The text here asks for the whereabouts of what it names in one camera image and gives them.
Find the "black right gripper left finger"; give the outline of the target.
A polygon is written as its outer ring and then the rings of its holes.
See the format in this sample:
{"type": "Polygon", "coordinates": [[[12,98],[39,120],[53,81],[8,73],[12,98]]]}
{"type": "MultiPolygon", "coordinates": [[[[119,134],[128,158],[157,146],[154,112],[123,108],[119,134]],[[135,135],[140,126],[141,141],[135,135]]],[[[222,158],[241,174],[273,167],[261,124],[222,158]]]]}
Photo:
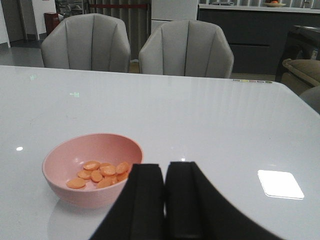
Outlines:
{"type": "Polygon", "coordinates": [[[157,164],[134,164],[91,240],[163,240],[164,181],[157,164]]]}

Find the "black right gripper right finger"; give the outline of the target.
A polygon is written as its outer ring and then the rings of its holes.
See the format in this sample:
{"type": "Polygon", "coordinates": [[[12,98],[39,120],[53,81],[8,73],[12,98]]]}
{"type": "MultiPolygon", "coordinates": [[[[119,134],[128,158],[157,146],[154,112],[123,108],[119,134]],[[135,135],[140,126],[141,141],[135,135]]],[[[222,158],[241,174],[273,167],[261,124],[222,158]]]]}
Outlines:
{"type": "Polygon", "coordinates": [[[195,162],[171,162],[165,177],[169,240],[277,240],[233,206],[195,162]]]}

